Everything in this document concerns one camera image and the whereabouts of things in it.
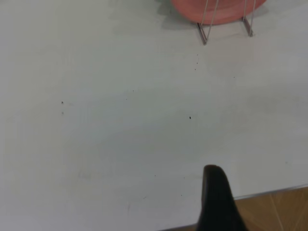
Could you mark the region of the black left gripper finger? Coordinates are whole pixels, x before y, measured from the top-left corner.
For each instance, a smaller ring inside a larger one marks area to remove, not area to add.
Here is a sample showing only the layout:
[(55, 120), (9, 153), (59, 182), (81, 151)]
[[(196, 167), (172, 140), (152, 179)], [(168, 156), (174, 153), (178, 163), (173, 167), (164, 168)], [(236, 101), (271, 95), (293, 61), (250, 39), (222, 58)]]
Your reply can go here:
[(201, 212), (197, 231), (246, 231), (223, 169), (206, 165), (203, 171)]

